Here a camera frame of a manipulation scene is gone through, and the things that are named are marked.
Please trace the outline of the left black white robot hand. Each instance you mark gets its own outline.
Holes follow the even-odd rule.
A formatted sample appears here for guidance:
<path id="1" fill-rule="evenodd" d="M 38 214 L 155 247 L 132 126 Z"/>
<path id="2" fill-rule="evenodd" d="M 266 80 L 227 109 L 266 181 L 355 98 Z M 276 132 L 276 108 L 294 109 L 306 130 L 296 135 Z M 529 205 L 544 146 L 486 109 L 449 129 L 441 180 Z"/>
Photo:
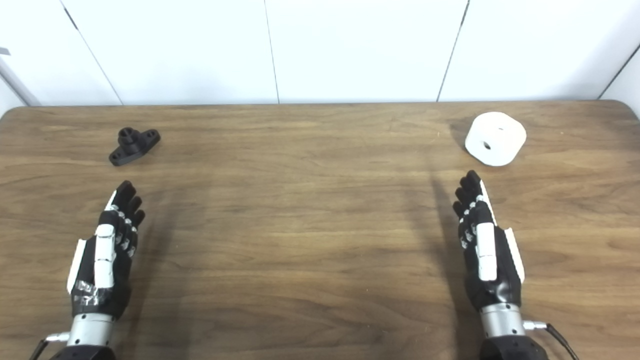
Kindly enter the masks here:
<path id="1" fill-rule="evenodd" d="M 138 228 L 146 217 L 141 205 L 133 183 L 123 181 L 99 214 L 94 233 L 78 240 L 66 282 L 72 316 L 68 346 L 108 346 L 115 322 L 130 305 Z"/>

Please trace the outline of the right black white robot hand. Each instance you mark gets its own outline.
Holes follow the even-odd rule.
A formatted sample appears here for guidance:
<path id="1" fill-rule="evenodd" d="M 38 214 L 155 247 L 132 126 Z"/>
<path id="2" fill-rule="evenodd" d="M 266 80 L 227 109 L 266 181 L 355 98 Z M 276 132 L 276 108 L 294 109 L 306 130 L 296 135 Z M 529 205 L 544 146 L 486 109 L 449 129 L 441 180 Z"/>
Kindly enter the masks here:
<path id="1" fill-rule="evenodd" d="M 485 184 L 474 170 L 460 178 L 455 196 L 464 289 L 484 333 L 487 338 L 523 337 L 524 267 L 514 232 L 498 226 Z"/>

